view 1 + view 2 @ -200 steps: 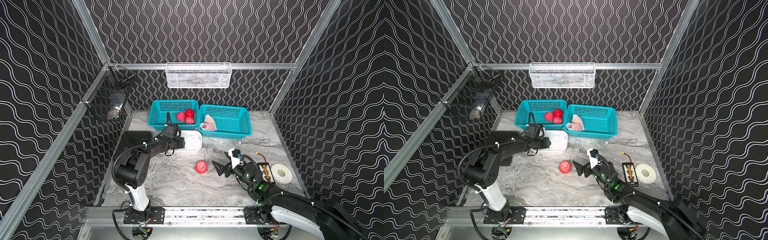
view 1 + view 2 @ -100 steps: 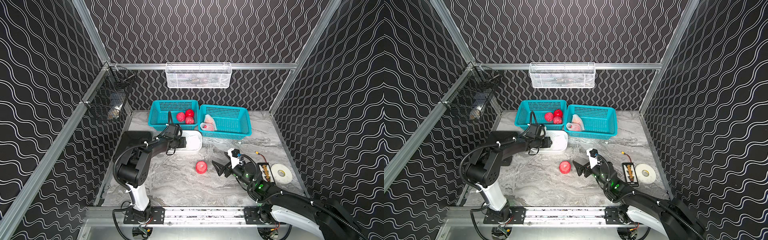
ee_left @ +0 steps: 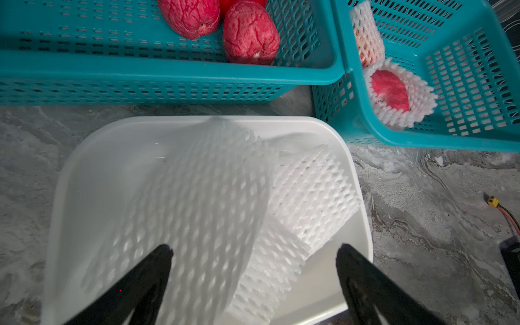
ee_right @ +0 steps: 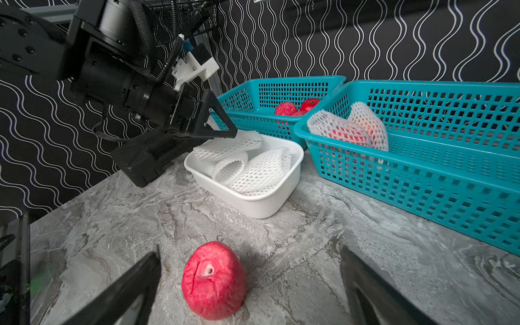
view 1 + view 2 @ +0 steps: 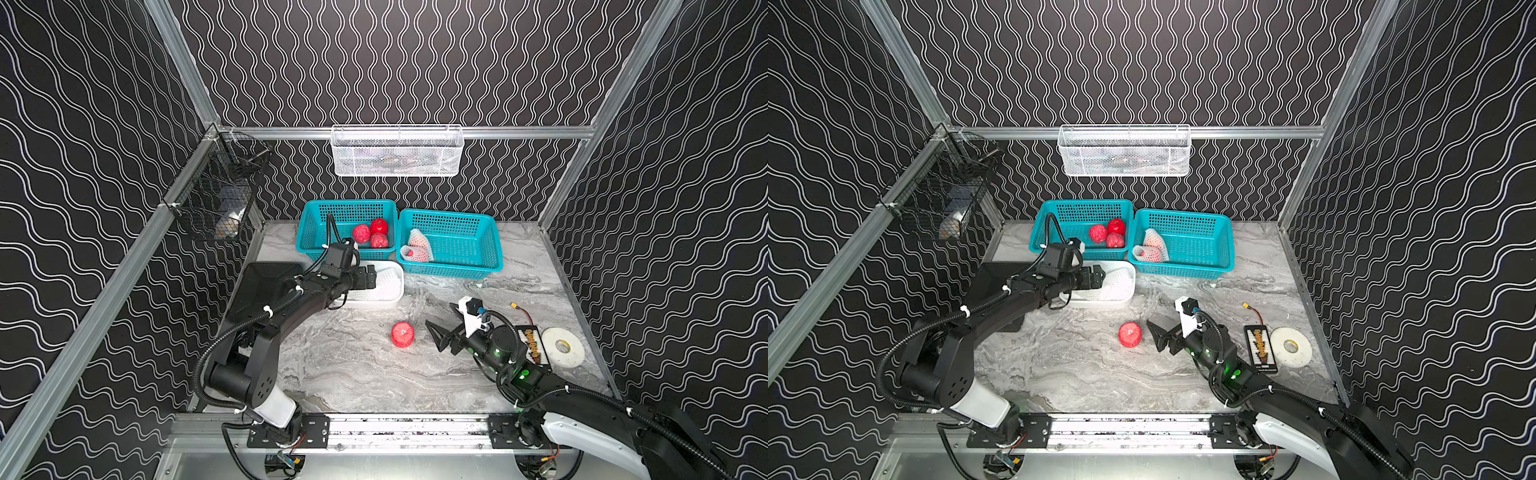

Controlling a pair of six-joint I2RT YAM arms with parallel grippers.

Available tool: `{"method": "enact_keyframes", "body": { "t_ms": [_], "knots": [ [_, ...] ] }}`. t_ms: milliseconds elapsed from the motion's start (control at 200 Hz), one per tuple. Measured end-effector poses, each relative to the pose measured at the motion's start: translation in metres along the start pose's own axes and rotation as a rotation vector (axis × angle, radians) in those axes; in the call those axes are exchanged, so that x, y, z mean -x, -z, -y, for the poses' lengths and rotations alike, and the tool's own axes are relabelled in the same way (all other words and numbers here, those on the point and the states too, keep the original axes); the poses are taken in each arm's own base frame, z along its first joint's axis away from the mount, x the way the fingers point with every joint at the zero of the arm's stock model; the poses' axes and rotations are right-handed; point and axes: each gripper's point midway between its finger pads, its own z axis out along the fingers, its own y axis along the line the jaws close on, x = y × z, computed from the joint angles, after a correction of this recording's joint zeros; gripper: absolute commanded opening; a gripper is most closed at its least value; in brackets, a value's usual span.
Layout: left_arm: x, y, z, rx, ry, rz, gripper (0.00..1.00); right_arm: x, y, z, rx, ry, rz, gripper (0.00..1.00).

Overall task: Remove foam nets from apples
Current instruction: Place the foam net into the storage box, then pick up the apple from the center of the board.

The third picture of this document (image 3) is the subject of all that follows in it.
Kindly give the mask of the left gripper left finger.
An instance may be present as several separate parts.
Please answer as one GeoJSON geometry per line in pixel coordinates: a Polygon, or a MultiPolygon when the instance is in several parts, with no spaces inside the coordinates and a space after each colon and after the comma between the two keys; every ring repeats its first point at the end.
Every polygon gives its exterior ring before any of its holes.
{"type": "Polygon", "coordinates": [[[68,324],[155,324],[169,274],[173,250],[157,246],[68,324]]]}

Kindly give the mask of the white foam net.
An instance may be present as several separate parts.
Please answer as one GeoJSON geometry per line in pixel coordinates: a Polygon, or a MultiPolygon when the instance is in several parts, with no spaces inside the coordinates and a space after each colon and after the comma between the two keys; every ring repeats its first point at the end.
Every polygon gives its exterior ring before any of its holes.
{"type": "Polygon", "coordinates": [[[266,220],[226,314],[242,324],[269,324],[309,256],[306,243],[278,220],[266,220]]]}
{"type": "Polygon", "coordinates": [[[320,250],[359,210],[360,195],[329,146],[278,158],[269,209],[292,234],[320,250]]]}
{"type": "Polygon", "coordinates": [[[159,324],[214,324],[230,303],[267,215],[274,155],[251,129],[212,118],[168,136],[82,279],[103,294],[157,246],[173,250],[159,324]]]}

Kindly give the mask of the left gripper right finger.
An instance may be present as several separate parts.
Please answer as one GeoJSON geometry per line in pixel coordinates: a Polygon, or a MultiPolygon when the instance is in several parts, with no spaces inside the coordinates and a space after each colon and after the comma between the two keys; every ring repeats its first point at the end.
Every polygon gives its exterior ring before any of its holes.
{"type": "Polygon", "coordinates": [[[336,268],[353,324],[443,324],[352,245],[343,244],[336,268]]]}

